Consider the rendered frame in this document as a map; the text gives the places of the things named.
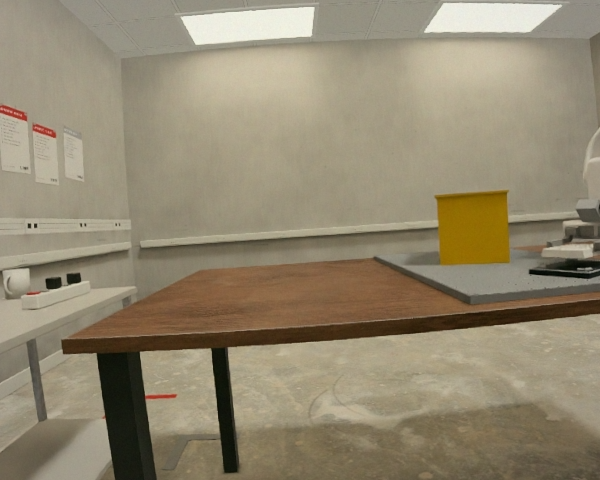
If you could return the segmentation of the yellow open-top bin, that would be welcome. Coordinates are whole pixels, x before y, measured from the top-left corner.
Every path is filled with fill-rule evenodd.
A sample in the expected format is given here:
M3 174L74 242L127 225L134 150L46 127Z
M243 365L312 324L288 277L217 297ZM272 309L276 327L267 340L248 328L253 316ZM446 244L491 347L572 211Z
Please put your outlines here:
M440 265L510 263L508 192L434 195Z

